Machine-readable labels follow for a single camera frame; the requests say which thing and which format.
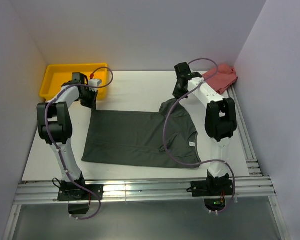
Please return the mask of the dark green t-shirt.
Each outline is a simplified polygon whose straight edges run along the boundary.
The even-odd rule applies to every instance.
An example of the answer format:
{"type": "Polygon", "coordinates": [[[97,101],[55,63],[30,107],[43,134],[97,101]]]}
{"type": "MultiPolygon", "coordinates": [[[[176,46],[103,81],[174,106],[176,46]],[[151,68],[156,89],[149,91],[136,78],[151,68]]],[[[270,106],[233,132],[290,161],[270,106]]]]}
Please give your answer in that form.
{"type": "Polygon", "coordinates": [[[195,169],[201,161],[198,132],[188,111],[176,102],[162,103],[158,112],[92,110],[83,162],[135,167],[195,169]]]}

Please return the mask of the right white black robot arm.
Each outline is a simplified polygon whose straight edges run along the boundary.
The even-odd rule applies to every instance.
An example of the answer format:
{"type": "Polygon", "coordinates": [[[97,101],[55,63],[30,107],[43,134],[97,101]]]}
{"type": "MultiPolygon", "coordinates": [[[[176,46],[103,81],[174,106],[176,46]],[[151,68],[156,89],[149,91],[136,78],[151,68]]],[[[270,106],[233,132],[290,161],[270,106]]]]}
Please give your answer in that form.
{"type": "Polygon", "coordinates": [[[176,85],[173,96],[179,100],[193,94],[205,107],[204,127],[211,139],[211,158],[207,170],[207,191],[212,195],[219,194],[231,171],[226,165],[229,143],[237,129],[235,101],[225,98],[206,83],[199,72],[192,72],[186,62],[174,66],[176,85]]]}

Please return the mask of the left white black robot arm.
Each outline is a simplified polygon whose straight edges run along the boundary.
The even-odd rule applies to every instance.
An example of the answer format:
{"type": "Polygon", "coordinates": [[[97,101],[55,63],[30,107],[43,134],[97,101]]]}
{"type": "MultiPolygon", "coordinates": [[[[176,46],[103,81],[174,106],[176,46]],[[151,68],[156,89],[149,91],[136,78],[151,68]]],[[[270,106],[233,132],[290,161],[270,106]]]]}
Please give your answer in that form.
{"type": "Polygon", "coordinates": [[[72,80],[64,83],[52,100],[36,107],[39,137],[51,147],[61,170],[60,191],[69,191],[76,200],[85,198],[88,188],[72,148],[73,125],[69,108],[74,102],[80,102],[95,110],[102,83],[101,79],[94,78],[94,74],[87,77],[75,72],[72,80]]]}

